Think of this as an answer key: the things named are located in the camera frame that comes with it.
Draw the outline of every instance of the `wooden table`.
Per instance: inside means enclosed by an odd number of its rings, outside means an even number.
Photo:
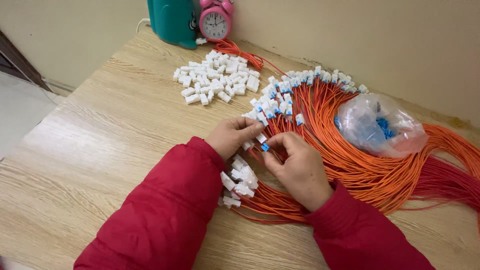
[[[240,47],[283,70],[307,69],[249,44]],[[186,105],[173,72],[188,61],[201,61],[209,50],[184,50],[145,30],[30,132],[0,163],[0,254],[37,269],[70,268],[105,219],[172,146],[193,135],[205,137],[221,119],[249,111],[248,101],[260,93],[235,96],[229,104],[215,98],[206,107]],[[271,74],[262,71],[261,86]],[[475,211],[448,205],[399,211],[390,218],[437,269],[480,268]],[[261,225],[219,208],[194,268],[327,266],[311,228]]]

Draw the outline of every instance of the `clear plastic bag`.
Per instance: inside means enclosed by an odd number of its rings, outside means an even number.
[[[377,119],[387,123],[390,134],[384,133]],[[428,140],[421,123],[383,95],[354,97],[338,108],[338,121],[339,132],[349,143],[380,157],[403,158],[418,153]]]

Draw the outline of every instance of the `red jacket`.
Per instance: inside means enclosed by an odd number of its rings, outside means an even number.
[[[73,268],[191,269],[224,170],[222,158],[198,137],[175,146],[107,219]],[[393,223],[341,184],[305,218],[333,270],[434,269]]]

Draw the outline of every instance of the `alarm clock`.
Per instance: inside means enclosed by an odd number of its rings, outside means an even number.
[[[200,0],[200,31],[206,38],[224,39],[232,29],[233,4],[229,0]]]

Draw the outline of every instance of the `floor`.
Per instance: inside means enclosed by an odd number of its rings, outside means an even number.
[[[0,159],[64,99],[0,73]]]

